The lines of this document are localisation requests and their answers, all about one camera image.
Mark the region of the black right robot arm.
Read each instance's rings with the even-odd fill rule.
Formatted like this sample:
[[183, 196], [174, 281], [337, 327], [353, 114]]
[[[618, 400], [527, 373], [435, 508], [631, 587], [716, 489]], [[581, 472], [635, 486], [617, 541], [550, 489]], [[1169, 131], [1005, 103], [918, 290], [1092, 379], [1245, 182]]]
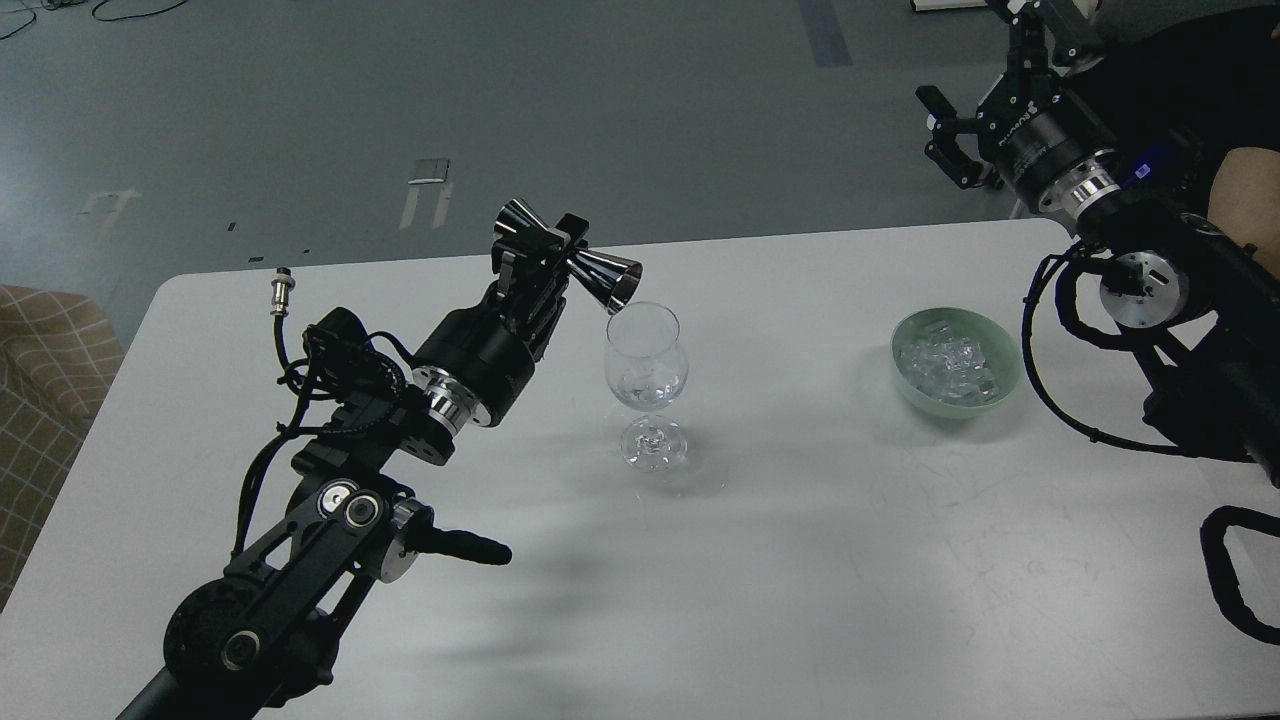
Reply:
[[[916, 97], [929, 114], [925, 155], [957, 187], [1000, 179], [1030, 214], [1062, 211], [1074, 234], [1041, 261], [1023, 300], [1021, 360], [1036, 396], [1094, 443], [1253, 462], [1276, 482], [1277, 281], [1169, 191], [1120, 183], [1114, 135], [1061, 77], [1102, 47], [1070, 1], [989, 9], [1009, 46], [975, 115], [960, 117], [934, 86]], [[1047, 288], [1069, 334], [1135, 359], [1151, 387], [1143, 419], [1164, 445], [1089, 427], [1052, 400], [1032, 348]]]

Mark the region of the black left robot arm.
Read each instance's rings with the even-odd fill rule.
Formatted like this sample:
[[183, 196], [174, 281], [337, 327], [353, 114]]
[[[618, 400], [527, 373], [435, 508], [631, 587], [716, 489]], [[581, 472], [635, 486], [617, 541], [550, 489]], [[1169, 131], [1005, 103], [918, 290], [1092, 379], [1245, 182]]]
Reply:
[[511, 551], [436, 527], [384, 474], [393, 454], [445, 464], [468, 423], [495, 427], [532, 377], [581, 266], [588, 222], [554, 225], [516, 199], [494, 223], [494, 281], [408, 354], [388, 356], [337, 307], [282, 363], [291, 420], [250, 464], [221, 575], [172, 615], [163, 666], [123, 719], [251, 719], [332, 683], [340, 638], [396, 560], [442, 553], [502, 565]]

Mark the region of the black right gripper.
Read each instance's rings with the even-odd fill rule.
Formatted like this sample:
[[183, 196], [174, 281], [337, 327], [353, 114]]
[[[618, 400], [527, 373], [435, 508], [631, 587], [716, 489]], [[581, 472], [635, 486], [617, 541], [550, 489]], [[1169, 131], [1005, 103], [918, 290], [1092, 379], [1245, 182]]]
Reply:
[[[1009, 27], [1006, 69], [960, 117], [937, 86], [918, 86], [931, 138], [925, 156], [960, 190], [1014, 192], [1021, 213], [1079, 217], [1120, 190], [1116, 140], [1059, 69], [1098, 60], [1105, 42], [1078, 1], [988, 1]], [[979, 161], [959, 138], [974, 136]]]

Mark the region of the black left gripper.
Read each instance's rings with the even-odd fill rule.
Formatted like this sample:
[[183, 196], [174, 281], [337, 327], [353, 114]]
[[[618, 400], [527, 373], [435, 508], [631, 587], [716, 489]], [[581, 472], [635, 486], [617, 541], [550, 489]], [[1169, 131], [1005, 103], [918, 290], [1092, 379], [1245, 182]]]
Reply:
[[531, 380], [564, 310], [570, 282], [591, 287], [581, 258], [589, 220], [566, 213], [552, 229], [559, 240], [540, 268], [532, 240], [497, 240], [495, 279], [480, 301], [448, 313], [412, 355], [416, 374], [442, 373], [474, 397], [472, 423], [480, 427], [500, 424]]

